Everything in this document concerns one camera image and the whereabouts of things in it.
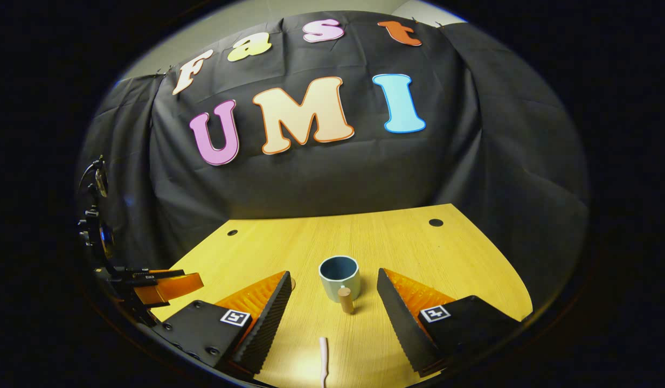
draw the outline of pink letter u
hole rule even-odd
[[[205,162],[212,165],[227,164],[237,156],[239,152],[239,137],[237,137],[237,126],[234,125],[234,108],[237,102],[233,99],[225,101],[215,107],[215,115],[220,117],[222,131],[225,134],[225,146],[217,149],[210,142],[210,134],[207,132],[208,113],[201,113],[189,122],[189,127],[194,131],[196,143],[199,147],[201,157]]]

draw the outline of blue letter i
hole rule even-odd
[[[404,74],[378,74],[373,83],[380,85],[387,101],[390,119],[385,123],[387,132],[409,133],[426,128],[426,121],[417,116],[409,92],[412,79]]]

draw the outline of wall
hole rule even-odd
[[[121,79],[164,73],[171,65],[192,59],[203,47],[267,20],[321,10],[357,10],[391,14],[405,0],[242,0],[223,7],[147,52]]]
[[[420,0],[409,0],[409,2],[400,5],[392,15],[405,17],[407,19],[414,17],[418,22],[433,25],[434,27],[438,27],[438,23],[446,25],[466,22],[466,20],[453,15],[442,8],[426,2],[421,2]]]

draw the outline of yellow letter a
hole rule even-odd
[[[249,35],[248,37],[236,42],[234,50],[227,55],[227,61],[235,62],[239,59],[244,59],[249,55],[258,55],[262,52],[268,51],[273,46],[268,43],[268,37],[271,35],[268,32],[259,32],[257,34]]]

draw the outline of white stick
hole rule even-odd
[[[321,388],[325,388],[325,378],[328,377],[328,340],[320,337],[321,342]]]

